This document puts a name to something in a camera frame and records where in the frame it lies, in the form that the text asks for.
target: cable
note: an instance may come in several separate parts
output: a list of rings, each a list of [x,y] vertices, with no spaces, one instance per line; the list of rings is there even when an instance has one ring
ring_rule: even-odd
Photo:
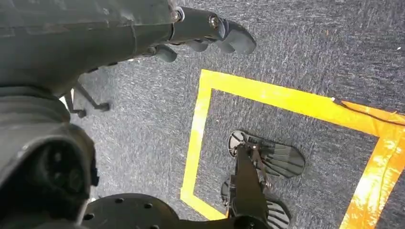
[[[405,127],[405,124],[387,121],[387,120],[384,120],[384,119],[379,118],[379,117],[377,117],[377,116],[374,116],[374,115],[372,115],[372,114],[369,114],[369,113],[366,113],[366,112],[363,112],[363,111],[359,111],[359,110],[353,109],[353,108],[349,107],[348,105],[344,104],[340,99],[337,99],[337,98],[335,98],[335,97],[332,97],[331,99],[332,99],[332,102],[333,102],[334,104],[337,104],[337,105],[339,105],[339,106],[342,106],[342,107],[344,107],[344,108],[346,108],[346,109],[348,109],[348,110],[351,110],[351,111],[354,111],[354,112],[357,112],[357,113],[361,113],[361,114],[363,114],[363,115],[367,115],[367,116],[369,116],[369,117],[371,117],[371,118],[374,118],[374,119],[377,119],[377,120],[379,120],[379,121],[381,121],[381,122],[385,122],[385,123],[389,123],[389,124],[394,124],[394,125],[399,125],[399,126]]]

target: floor marking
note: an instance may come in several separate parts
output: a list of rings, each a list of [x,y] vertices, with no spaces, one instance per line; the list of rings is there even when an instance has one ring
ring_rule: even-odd
[[[225,218],[224,214],[194,195],[212,89],[379,137],[340,226],[341,229],[375,227],[405,167],[405,127],[381,122],[370,116],[350,111],[336,105],[328,97],[208,70],[202,70],[200,76],[180,194],[182,201],[208,220]],[[359,104],[344,103],[384,120],[405,124],[405,116]]]

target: gray carpet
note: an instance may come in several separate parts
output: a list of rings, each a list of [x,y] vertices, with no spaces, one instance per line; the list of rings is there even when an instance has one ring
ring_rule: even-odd
[[[180,201],[185,155],[202,68],[324,96],[405,112],[405,2],[403,0],[183,0],[246,26],[257,40],[249,56],[210,47],[175,47],[168,64],[136,59],[81,78],[112,111],[73,122],[96,142],[100,186],[94,196],[142,192],[169,203],[183,219],[203,217]],[[234,166],[226,151],[230,131],[297,147],[307,167],[300,177],[272,179],[288,206],[291,228],[337,228],[377,139],[357,131],[222,92],[207,118],[195,194],[220,211],[219,190]],[[405,177],[391,193],[378,228],[405,228]]]

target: robotic arm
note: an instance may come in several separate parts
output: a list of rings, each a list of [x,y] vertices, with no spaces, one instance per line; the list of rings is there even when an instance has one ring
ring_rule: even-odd
[[[269,227],[251,150],[244,146],[236,149],[227,219],[180,220],[164,202],[143,194],[110,196],[86,208],[90,187],[98,184],[94,143],[70,123],[57,99],[100,66],[137,56],[172,62],[177,54],[168,44],[197,52],[215,44],[223,52],[250,54],[256,42],[245,28],[167,0],[0,0],[0,15],[1,228]]]

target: yellow tape square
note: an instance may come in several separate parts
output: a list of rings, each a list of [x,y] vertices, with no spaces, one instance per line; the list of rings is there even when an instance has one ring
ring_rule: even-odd
[[[340,228],[374,228],[405,167],[405,127],[336,105],[330,98],[225,73],[202,70],[192,120],[180,199],[208,220],[225,215],[194,195],[202,138],[212,89],[380,137],[357,185]],[[405,116],[345,102],[383,120],[405,124]]]

